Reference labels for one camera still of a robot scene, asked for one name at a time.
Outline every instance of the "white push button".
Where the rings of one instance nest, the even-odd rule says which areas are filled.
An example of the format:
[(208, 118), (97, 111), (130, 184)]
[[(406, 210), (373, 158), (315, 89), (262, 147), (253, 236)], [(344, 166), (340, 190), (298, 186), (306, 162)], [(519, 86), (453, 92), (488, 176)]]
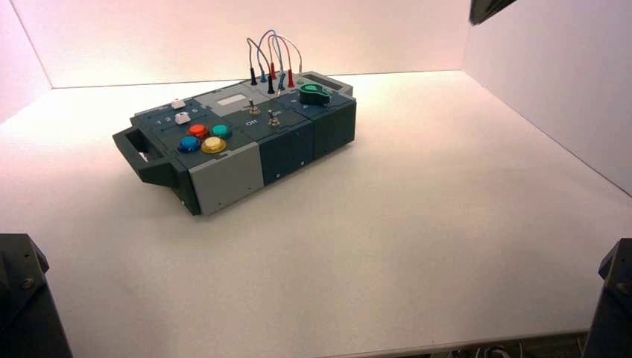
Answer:
[(182, 99), (174, 99), (171, 103), (171, 108), (175, 110), (179, 110), (180, 108), (186, 107), (186, 103)]
[(180, 112), (176, 115), (176, 123), (179, 125), (183, 125), (190, 121), (191, 117), (189, 117), (189, 114), (187, 112)]

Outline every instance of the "display screen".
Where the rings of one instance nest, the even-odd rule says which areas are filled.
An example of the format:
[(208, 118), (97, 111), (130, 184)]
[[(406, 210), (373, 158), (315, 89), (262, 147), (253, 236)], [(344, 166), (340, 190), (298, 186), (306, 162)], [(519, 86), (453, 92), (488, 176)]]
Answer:
[(239, 101), (240, 99), (244, 99), (244, 98), (246, 98), (246, 96), (245, 96), (245, 95), (242, 95), (241, 93), (238, 93), (238, 94), (236, 94), (236, 95), (231, 95), (230, 97), (226, 97), (226, 98), (224, 98), (224, 99), (220, 99), (220, 100), (218, 101), (218, 103), (219, 103), (221, 106), (225, 106), (225, 105), (227, 105), (227, 104), (231, 104), (231, 103), (237, 102), (237, 101)]
[(335, 83), (330, 82), (330, 81), (328, 81), (328, 80), (326, 80), (324, 78), (320, 78), (318, 76), (314, 76), (311, 73), (308, 73), (307, 75), (304, 75), (303, 77), (307, 78), (309, 80), (312, 80), (312, 81), (314, 81), (314, 82), (316, 82), (318, 84), (322, 84), (323, 86), (327, 86), (327, 87), (331, 88), (334, 91), (337, 91), (340, 88), (342, 88), (342, 86), (339, 85), (339, 84), (335, 84)]

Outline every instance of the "yellow button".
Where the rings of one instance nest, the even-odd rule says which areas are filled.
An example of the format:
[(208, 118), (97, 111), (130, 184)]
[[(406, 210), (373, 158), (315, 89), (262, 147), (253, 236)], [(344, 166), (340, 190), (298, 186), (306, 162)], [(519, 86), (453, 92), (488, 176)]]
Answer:
[(206, 138), (202, 143), (202, 151), (204, 153), (219, 153), (226, 148), (226, 141), (218, 136)]

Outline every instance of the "red button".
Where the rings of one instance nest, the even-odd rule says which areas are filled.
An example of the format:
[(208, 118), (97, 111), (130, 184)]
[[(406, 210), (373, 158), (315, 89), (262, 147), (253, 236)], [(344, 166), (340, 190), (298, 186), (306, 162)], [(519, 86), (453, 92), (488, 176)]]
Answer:
[(209, 130), (204, 125), (192, 125), (189, 134), (198, 139), (204, 139), (209, 134)]

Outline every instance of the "green knob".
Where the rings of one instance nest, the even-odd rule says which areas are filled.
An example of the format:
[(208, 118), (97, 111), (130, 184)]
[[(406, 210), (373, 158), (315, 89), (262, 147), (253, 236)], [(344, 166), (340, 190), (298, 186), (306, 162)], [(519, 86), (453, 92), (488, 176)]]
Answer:
[(298, 89), (302, 104), (328, 104), (332, 96), (320, 84), (304, 84)]

